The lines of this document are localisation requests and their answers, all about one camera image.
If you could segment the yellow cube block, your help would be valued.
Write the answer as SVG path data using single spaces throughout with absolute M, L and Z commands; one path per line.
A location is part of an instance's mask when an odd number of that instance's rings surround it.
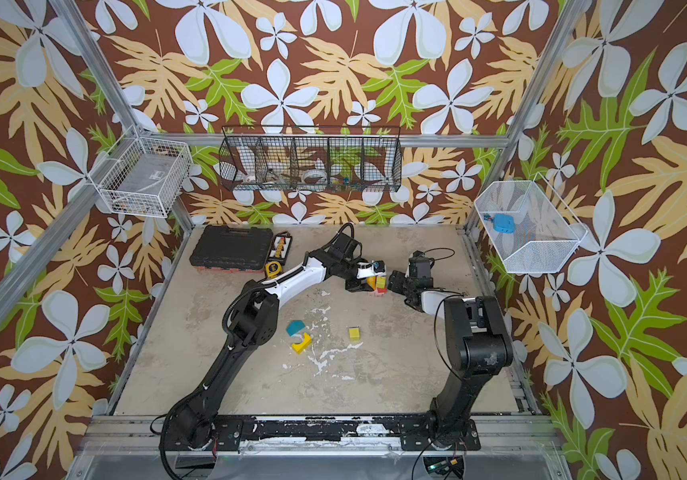
M 349 339 L 351 341 L 357 341 L 361 339 L 361 329 L 357 327 L 349 328 Z

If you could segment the electronics board with led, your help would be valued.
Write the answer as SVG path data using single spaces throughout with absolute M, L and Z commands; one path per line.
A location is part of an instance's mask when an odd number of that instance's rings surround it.
M 461 480 L 465 474 L 465 460 L 461 456 L 423 458 L 425 473 L 431 479 Z

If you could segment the teal wood block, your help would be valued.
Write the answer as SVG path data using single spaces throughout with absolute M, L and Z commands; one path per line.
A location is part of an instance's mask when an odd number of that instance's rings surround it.
M 286 332 L 289 336 L 293 337 L 302 334 L 305 329 L 305 322 L 303 322 L 302 320 L 294 320 L 288 325 L 288 327 L 286 328 Z

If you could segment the blue object in basket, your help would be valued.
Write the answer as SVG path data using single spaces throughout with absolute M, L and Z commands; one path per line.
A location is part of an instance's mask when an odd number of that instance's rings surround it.
M 513 216 L 507 214 L 485 214 L 483 220 L 489 222 L 493 226 L 495 232 L 503 234 L 514 234 L 515 233 L 515 220 Z

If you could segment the yellow tape measure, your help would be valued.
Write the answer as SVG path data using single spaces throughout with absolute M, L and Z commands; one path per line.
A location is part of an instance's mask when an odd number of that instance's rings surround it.
M 283 265 L 279 261 L 270 261 L 265 266 L 266 277 L 274 279 L 283 273 Z

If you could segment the yellow arch block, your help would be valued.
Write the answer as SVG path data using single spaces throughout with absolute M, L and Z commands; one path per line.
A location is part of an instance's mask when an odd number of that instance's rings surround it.
M 292 349 L 297 353 L 301 354 L 309 348 L 312 344 L 313 338 L 309 333 L 304 332 L 300 341 L 292 344 Z

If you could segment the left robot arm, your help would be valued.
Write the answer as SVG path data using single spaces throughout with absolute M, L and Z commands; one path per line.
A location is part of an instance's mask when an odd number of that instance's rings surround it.
M 325 245 L 306 253 L 296 267 L 274 279 L 245 284 L 223 316 L 226 341 L 217 359 L 198 387 L 171 407 L 164 418 L 161 454 L 175 447 L 198 451 L 210 445 L 212 424 L 229 388 L 250 356 L 274 337 L 281 308 L 332 276 L 347 282 L 361 280 L 361 259 L 355 256 L 359 248 L 355 227 L 349 222 Z

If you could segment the white mesh basket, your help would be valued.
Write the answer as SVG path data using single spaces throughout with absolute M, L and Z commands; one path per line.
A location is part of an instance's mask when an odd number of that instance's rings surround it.
M 475 210 L 505 271 L 515 275 L 560 272 L 589 233 L 557 188 L 541 174 L 534 180 L 491 182 L 477 196 Z M 513 216 L 515 233 L 495 232 L 483 220 L 485 214 Z

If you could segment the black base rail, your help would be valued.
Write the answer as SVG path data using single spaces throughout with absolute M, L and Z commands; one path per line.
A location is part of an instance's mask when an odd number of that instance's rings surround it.
M 238 452 L 250 442 L 300 440 L 352 444 L 355 440 L 395 440 L 401 451 L 481 450 L 477 426 L 471 419 L 445 424 L 431 412 L 374 416 L 253 416 L 222 415 L 193 422 L 157 419 L 155 431 L 167 451 Z

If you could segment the black tool case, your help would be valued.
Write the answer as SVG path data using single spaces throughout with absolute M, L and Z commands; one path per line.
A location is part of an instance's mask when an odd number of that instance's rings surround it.
M 274 238 L 265 228 L 207 226 L 190 257 L 194 267 L 259 271 L 266 264 Z

